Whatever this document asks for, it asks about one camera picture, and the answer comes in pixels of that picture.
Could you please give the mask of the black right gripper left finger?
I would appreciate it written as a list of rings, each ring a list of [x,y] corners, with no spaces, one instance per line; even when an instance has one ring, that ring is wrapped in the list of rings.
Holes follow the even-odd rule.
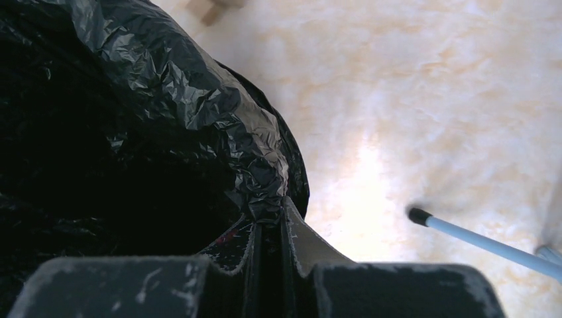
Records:
[[[257,317],[262,229],[248,217],[198,254],[210,260],[202,317]]]

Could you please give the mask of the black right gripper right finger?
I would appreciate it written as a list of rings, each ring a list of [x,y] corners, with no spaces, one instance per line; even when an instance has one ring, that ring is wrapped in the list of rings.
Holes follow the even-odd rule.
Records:
[[[291,198],[282,200],[280,242],[285,317],[318,317],[314,268],[318,264],[351,263],[321,238],[304,219]]]

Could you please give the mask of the black plastic trash bag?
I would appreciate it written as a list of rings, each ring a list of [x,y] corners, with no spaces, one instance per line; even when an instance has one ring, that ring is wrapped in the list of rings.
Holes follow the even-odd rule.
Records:
[[[263,92],[150,1],[1,2],[1,314],[60,256],[190,255],[241,216],[305,215]]]

